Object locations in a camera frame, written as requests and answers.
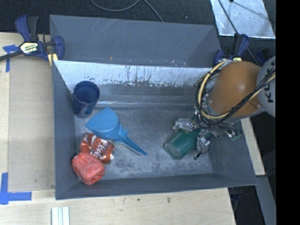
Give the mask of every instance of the blue scoop handle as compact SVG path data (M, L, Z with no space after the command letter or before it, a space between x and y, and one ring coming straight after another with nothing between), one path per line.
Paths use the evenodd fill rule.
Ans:
M118 137L115 137L114 140L118 143L122 143L129 147L130 149L146 156L147 153L141 149L134 141L132 141L128 136L127 136L127 130L123 130L121 127L120 133Z

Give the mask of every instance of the blue plastic scoop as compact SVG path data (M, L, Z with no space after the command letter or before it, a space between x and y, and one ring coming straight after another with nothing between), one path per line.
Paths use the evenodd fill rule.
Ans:
M97 137L113 139L115 142L122 143L142 155L147 155L143 149L127 137L127 130L122 128L118 115L109 107L97 112L85 126Z

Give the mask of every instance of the red sponge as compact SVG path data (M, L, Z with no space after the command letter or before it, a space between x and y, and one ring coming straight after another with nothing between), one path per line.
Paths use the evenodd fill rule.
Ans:
M104 165L87 152L80 152L72 159L71 164L77 176L86 185L93 185L105 173Z

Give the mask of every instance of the green cup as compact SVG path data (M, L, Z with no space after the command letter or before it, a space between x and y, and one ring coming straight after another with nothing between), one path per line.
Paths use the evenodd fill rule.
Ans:
M165 150L171 158L180 160L195 149L197 136L197 130L192 132L179 131L165 144Z

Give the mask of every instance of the blue tape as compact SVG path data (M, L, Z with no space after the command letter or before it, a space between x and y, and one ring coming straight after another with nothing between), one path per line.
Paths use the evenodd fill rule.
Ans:
M0 204L7 205L9 201L31 201L32 192L8 192L8 173L2 174L1 190L0 190Z
M15 45L4 46L3 49L4 51L6 51L7 54L18 52L20 50L19 47ZM10 71L10 60L7 59L5 72L9 72L9 71Z

